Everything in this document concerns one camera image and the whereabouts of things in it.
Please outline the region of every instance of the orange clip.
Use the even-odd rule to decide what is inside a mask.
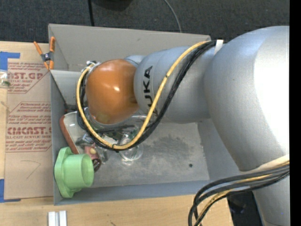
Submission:
[[[46,54],[43,54],[40,46],[37,44],[37,42],[33,42],[33,44],[35,45],[37,52],[39,53],[39,55],[41,55],[42,60],[44,61],[44,66],[48,69],[48,70],[52,70],[54,67],[54,62],[53,62],[53,54],[55,52],[55,37],[51,37],[50,38],[50,45],[49,45],[49,52]]]

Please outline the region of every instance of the yellow cable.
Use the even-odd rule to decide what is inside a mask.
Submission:
[[[281,166],[285,166],[285,165],[288,165],[290,164],[290,160],[284,162],[284,163],[281,163],[277,166],[275,166],[274,168],[278,168],[278,167],[281,167]],[[260,179],[263,179],[263,178],[266,178],[268,176],[270,176],[271,174],[267,174],[267,175],[263,175],[263,176],[258,176],[258,177],[253,177],[253,178],[246,178],[246,179],[243,179],[243,180],[239,180],[238,182],[236,183],[242,183],[242,182],[250,182],[250,181],[256,181],[256,180],[260,180]],[[219,199],[221,199],[222,197],[224,197],[225,195],[227,195],[229,192],[231,191],[234,191],[234,189],[230,189],[230,190],[225,190],[223,192],[220,192],[220,193],[217,193],[215,194],[212,199],[205,205],[205,207],[202,209],[201,213],[199,214],[198,218],[197,218],[197,221],[203,216],[203,214],[207,211],[208,207],[211,207],[211,205],[213,203],[215,203],[216,201],[218,201]]]
[[[77,106],[78,106],[78,110],[79,110],[79,113],[83,119],[83,122],[85,123],[87,129],[89,130],[89,132],[95,137],[97,138],[99,141],[101,141],[103,144],[105,144],[107,147],[110,147],[110,148],[114,148],[116,150],[124,150],[124,149],[127,149],[129,148],[130,146],[132,146],[143,134],[143,132],[145,131],[145,128],[147,126],[147,124],[149,123],[150,119],[151,119],[151,116],[152,116],[152,113],[153,111],[155,110],[156,108],[156,105],[158,103],[158,100],[160,98],[160,95],[163,91],[163,88],[165,87],[165,84],[167,82],[167,79],[168,77],[171,75],[171,73],[174,71],[174,69],[177,67],[177,65],[180,63],[180,61],[186,56],[188,55],[192,50],[196,49],[197,47],[201,46],[202,44],[204,43],[207,43],[208,41],[203,41],[203,42],[200,42],[200,43],[197,43],[193,46],[191,46],[190,48],[188,48],[184,53],[182,53],[178,58],[177,60],[173,63],[173,65],[170,67],[170,69],[168,70],[166,76],[164,77],[164,79],[162,80],[162,83],[160,84],[160,87],[156,93],[156,96],[153,100],[153,103],[151,104],[151,107],[150,107],[150,111],[148,112],[147,114],[147,117],[143,123],[143,125],[141,126],[138,134],[133,138],[132,141],[130,141],[129,143],[125,144],[125,145],[118,145],[117,147],[114,147],[116,146],[115,144],[112,144],[112,143],[109,143],[107,142],[106,140],[102,139],[95,131],[94,129],[90,126],[86,116],[85,116],[85,113],[83,112],[83,109],[81,107],[81,104],[80,104],[80,99],[79,99],[79,89],[80,89],[80,84],[84,78],[84,76],[86,75],[86,73],[88,73],[88,71],[90,70],[90,68],[94,65],[90,65],[88,66],[84,71],[83,73],[81,74],[81,76],[79,77],[79,81],[78,81],[78,84],[77,84],[77,88],[76,88],[76,101],[77,101]]]

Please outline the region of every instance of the cardboard sheet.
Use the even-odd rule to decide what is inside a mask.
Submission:
[[[4,199],[52,196],[50,73],[33,43],[1,42],[0,49],[21,55],[8,60]]]

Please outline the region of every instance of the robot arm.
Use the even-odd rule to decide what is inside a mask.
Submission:
[[[209,42],[109,63],[111,66],[103,66],[107,62],[92,65],[83,72],[77,89],[80,115],[83,119],[88,115],[94,128],[136,124],[141,130],[132,141],[119,145],[105,142],[95,133],[102,146],[124,150],[139,144],[159,122],[189,123],[211,118],[242,173],[289,161],[289,27],[246,33],[217,53]],[[125,70],[114,74],[118,64],[124,64]],[[110,73],[119,84],[105,81]],[[84,80],[87,114],[80,101]],[[102,97],[97,101],[96,95],[109,87],[121,99],[114,102],[111,97]],[[146,118],[143,124],[137,114]],[[84,123],[93,134],[93,128]],[[255,198],[265,226],[290,225],[289,177],[257,190]]]

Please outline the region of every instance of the black floor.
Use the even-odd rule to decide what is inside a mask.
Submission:
[[[290,0],[167,1],[172,8],[164,0],[92,0],[95,26],[179,32],[174,11],[182,32],[231,40],[290,23]],[[90,26],[87,0],[0,0],[0,40],[48,42],[49,23]],[[230,205],[236,226],[261,225],[252,194],[231,197]]]

